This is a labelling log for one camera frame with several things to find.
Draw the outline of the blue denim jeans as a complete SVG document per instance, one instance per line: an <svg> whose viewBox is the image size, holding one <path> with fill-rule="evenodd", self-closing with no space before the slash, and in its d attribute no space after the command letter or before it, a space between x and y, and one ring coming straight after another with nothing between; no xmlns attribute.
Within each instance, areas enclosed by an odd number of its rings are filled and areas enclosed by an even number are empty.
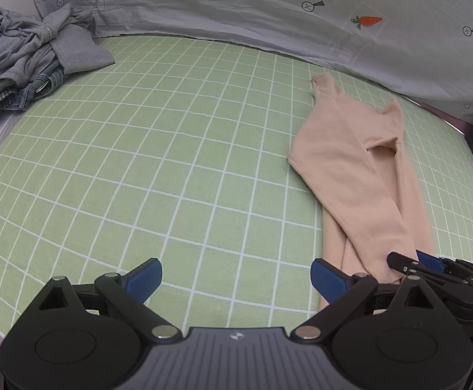
<svg viewBox="0 0 473 390"><path fill-rule="evenodd" d="M6 111L26 111L30 105L59 89L67 80L61 63L56 60L44 69L32 82L15 94L5 105Z"/></svg>

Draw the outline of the grey carrot-print quilt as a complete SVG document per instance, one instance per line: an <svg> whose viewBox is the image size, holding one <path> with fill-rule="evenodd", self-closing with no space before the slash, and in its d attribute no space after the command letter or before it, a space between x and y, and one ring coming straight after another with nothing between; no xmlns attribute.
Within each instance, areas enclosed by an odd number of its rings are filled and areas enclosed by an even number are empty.
<svg viewBox="0 0 473 390"><path fill-rule="evenodd" d="M473 123L473 0L34 0L95 32L228 41L352 72Z"/></svg>

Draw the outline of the peach long-sleeve garment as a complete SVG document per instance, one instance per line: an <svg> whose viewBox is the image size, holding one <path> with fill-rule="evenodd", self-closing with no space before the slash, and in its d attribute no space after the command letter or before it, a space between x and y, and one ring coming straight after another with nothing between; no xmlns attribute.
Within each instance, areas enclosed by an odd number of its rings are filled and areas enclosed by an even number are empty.
<svg viewBox="0 0 473 390"><path fill-rule="evenodd" d="M326 72L312 78L314 106L288 162L322 205L323 258L345 274L399 283L391 252L435 252L422 189L404 144L404 113L340 89Z"/></svg>

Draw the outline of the green checked bed sheet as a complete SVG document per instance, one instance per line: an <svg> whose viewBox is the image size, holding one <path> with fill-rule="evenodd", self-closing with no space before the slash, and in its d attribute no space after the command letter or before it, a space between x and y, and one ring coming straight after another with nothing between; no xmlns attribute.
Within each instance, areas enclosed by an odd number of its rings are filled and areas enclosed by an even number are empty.
<svg viewBox="0 0 473 390"><path fill-rule="evenodd" d="M57 275L162 262L179 328L317 312L322 210L287 161L318 68L212 41L104 41L115 63L34 104L0 147L0 334Z"/></svg>

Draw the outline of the crumpled grey clothes pile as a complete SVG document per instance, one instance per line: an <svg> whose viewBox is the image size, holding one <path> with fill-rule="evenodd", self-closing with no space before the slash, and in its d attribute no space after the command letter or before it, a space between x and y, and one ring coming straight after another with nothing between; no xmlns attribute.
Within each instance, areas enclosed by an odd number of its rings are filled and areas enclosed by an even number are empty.
<svg viewBox="0 0 473 390"><path fill-rule="evenodd" d="M22 88L52 62L66 74L89 72L114 63L93 41L90 9L66 4L43 19L0 7L0 91Z"/></svg>

